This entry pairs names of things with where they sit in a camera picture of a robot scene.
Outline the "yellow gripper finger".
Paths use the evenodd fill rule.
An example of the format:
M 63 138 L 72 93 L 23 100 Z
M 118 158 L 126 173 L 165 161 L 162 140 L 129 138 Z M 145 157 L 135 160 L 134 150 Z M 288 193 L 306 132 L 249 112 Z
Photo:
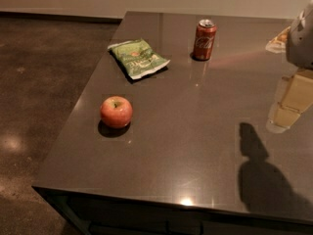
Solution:
M 270 108 L 266 127 L 270 132 L 283 133 L 313 105 L 313 70 L 298 69 L 290 76 L 288 92 L 282 102 Z
M 280 103 L 283 101 L 286 93 L 289 89 L 291 78 L 289 76 L 282 76 L 278 82 L 276 93 L 275 93 L 275 101 Z

